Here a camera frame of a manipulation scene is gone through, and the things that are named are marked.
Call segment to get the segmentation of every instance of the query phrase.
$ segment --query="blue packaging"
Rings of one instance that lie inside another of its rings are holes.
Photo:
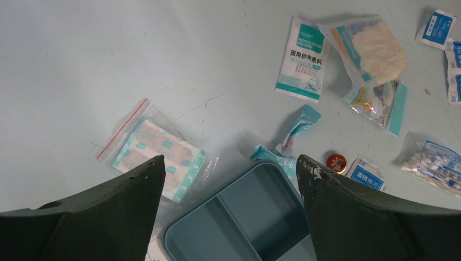
[[[254,149],[251,159],[269,159],[275,161],[285,171],[288,178],[292,181],[296,177],[296,159],[291,157],[279,156],[270,152],[263,145],[258,145]]]
[[[461,105],[461,42],[448,38],[445,54],[448,61],[448,104]]]
[[[429,137],[409,132],[397,158],[402,170],[461,196],[461,156]]]
[[[304,105],[296,118],[296,121],[293,123],[293,127],[290,130],[290,133],[285,137],[282,143],[277,145],[276,150],[280,155],[289,157],[293,152],[294,146],[294,137],[298,136],[300,133],[304,132],[308,128],[312,127],[321,117],[314,108],[309,105]]]
[[[450,35],[456,16],[442,10],[435,11],[431,19],[422,27],[416,36],[418,42],[445,50],[445,42]]]

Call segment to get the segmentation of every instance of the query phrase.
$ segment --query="plastic zip bag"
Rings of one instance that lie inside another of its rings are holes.
[[[217,160],[182,138],[173,123],[148,98],[144,98],[117,128],[96,159],[114,174],[121,175],[163,154],[166,177],[162,195],[179,203],[202,167],[215,165],[211,161]],[[208,173],[201,175],[202,179],[207,176]]]
[[[409,132],[396,162],[402,170],[461,196],[461,157],[455,151]]]
[[[344,98],[356,112],[395,136],[400,134],[408,88],[392,80],[374,88],[352,89]]]
[[[406,65],[403,48],[379,16],[319,28],[340,53],[356,87],[376,87],[396,80]]]
[[[461,42],[448,38],[445,54],[448,61],[448,104],[461,105]]]

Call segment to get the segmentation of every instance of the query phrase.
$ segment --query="red lid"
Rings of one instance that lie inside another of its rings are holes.
[[[343,155],[333,154],[327,159],[327,167],[334,172],[341,174],[347,168],[347,160]]]

